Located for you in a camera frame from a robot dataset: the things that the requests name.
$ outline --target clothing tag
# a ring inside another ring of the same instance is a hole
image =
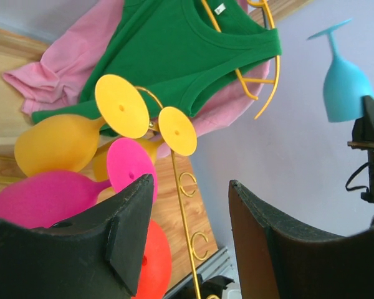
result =
[[[222,3],[214,11],[217,15],[220,15],[225,9],[226,9],[226,6],[224,5],[224,3]]]

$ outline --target wine glass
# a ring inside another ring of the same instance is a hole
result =
[[[335,43],[334,30],[342,27],[348,19],[308,38],[327,35],[332,51],[331,66],[325,76],[323,98],[329,122],[356,120],[363,117],[362,97],[374,98],[374,91],[367,76],[353,63],[344,59]]]

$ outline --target pink cloth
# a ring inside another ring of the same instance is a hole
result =
[[[75,105],[122,18],[124,0],[99,0],[43,54],[40,62],[3,73],[22,93],[22,111]]]
[[[263,78],[269,74],[270,61],[258,65],[256,68],[244,75],[246,78]],[[249,91],[253,95],[258,95],[263,84],[249,83]],[[215,95],[213,95],[198,114],[191,119],[197,136],[202,136],[209,132],[228,127],[239,118],[254,102],[249,98],[241,87],[239,80],[227,85]],[[158,148],[157,158],[164,158],[170,154],[169,146],[163,143]]]

